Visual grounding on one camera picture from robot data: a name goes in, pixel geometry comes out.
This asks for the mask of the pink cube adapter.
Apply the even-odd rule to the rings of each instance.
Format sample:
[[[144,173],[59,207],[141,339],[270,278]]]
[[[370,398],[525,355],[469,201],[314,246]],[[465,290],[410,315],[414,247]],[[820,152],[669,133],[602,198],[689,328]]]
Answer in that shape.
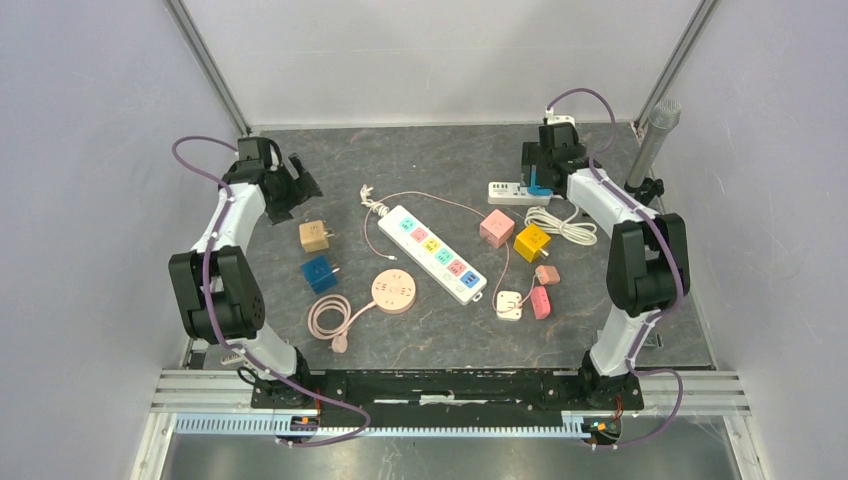
[[[515,221],[500,209],[492,210],[480,223],[479,234],[493,248],[502,247],[511,237]]]

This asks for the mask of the blue cube socket adapter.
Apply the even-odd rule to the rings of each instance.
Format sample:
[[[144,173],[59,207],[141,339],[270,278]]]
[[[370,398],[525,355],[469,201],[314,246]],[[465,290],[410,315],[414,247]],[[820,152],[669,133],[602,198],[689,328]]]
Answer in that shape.
[[[322,294],[338,284],[338,265],[331,262],[325,255],[319,255],[300,266],[301,273],[310,289],[316,294]]]

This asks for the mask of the pink round socket base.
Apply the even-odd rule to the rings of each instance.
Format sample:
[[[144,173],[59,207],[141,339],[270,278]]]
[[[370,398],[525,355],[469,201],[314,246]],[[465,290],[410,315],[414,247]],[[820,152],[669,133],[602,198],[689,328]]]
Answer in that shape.
[[[407,311],[415,301],[416,293],[414,279],[401,269],[381,272],[371,286],[375,306],[387,314],[401,314]]]

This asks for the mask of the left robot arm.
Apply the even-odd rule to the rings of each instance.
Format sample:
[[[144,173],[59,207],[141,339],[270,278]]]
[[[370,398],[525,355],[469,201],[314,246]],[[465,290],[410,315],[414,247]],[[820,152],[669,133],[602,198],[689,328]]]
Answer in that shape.
[[[302,407],[313,397],[314,381],[299,350],[267,325],[263,293],[246,250],[260,218],[288,221],[292,209],[322,191],[297,155],[284,156],[267,137],[245,137],[232,145],[237,158],[222,176],[187,162],[179,153],[186,141],[176,140],[172,154],[216,184],[217,205],[194,246],[168,262],[184,330],[252,365],[261,379],[277,380],[278,397]]]

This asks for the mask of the pink plug adapter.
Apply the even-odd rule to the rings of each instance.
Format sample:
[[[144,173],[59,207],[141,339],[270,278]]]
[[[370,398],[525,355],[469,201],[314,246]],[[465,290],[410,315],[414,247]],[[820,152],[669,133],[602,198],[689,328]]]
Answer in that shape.
[[[529,300],[536,320],[544,320],[551,314],[551,302],[545,286],[534,287],[530,292]]]

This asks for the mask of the light blue square plug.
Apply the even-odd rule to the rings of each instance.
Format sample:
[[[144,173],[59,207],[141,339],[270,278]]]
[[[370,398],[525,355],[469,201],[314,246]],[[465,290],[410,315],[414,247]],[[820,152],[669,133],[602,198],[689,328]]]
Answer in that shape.
[[[535,171],[533,171],[530,175],[530,181],[527,185],[527,193],[529,195],[537,197],[550,197],[553,195],[553,191],[550,188],[546,188],[539,185],[537,181],[537,173]]]

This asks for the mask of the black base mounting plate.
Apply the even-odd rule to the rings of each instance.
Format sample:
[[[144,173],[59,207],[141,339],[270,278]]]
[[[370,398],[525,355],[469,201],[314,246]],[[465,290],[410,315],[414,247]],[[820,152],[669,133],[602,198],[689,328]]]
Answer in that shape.
[[[313,370],[299,392],[280,380],[252,382],[255,409],[314,407],[322,427],[553,427],[564,412],[600,416],[644,407],[638,379],[595,381],[552,369]]]

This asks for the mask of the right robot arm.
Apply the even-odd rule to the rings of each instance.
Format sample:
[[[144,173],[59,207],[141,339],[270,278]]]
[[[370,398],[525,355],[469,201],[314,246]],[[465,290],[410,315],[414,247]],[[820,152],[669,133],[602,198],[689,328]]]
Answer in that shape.
[[[686,295],[688,254],[683,219],[638,203],[587,154],[574,123],[543,121],[522,146],[522,172],[532,193],[552,193],[587,214],[610,241],[606,288],[612,309],[589,350],[580,400],[602,408],[618,393],[615,377],[632,373],[645,338]]]

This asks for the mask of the white power strip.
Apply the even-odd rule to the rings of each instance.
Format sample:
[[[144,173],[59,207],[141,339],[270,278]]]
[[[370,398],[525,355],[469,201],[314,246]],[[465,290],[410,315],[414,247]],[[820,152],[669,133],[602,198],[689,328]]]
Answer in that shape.
[[[486,277],[403,206],[390,209],[377,225],[461,305],[482,298]]]
[[[487,187],[487,201],[490,205],[547,206],[552,198],[552,194],[531,194],[519,182],[489,182]]]

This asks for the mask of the yellow cube adapter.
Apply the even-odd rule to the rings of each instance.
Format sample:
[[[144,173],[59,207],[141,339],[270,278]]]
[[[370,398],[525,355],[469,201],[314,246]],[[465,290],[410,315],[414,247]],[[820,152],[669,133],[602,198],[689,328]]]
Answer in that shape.
[[[513,249],[528,263],[533,263],[549,256],[547,250],[552,238],[539,226],[530,224],[515,237]]]

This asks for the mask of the white usb charger plug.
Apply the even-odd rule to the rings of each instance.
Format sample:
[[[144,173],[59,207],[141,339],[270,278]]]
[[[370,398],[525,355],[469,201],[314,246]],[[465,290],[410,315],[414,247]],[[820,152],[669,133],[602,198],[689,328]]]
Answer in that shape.
[[[522,317],[522,295],[516,291],[499,291],[495,295],[495,313],[499,320],[517,322]]]

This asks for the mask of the grey microphone on stand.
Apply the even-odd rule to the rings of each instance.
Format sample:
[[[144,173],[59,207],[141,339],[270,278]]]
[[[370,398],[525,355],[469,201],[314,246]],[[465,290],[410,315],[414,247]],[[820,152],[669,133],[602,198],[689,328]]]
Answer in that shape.
[[[663,180],[651,178],[649,173],[666,138],[679,124],[681,113],[681,103],[666,98],[660,100],[648,116],[640,149],[624,184],[625,191],[644,206],[649,206],[665,192]]]

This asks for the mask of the beige cube adapter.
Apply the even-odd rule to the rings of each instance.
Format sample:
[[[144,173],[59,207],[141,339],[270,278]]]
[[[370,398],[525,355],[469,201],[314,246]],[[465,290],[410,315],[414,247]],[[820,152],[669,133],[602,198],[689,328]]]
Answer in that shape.
[[[306,253],[314,253],[330,248],[329,238],[333,236],[323,220],[314,220],[299,225],[299,241]]]

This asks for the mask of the small salmon charger plug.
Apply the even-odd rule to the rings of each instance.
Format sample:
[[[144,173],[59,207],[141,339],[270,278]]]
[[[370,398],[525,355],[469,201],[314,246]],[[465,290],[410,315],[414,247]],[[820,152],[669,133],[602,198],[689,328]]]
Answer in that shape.
[[[539,265],[535,269],[535,275],[540,285],[555,285],[561,281],[558,270],[551,265]]]

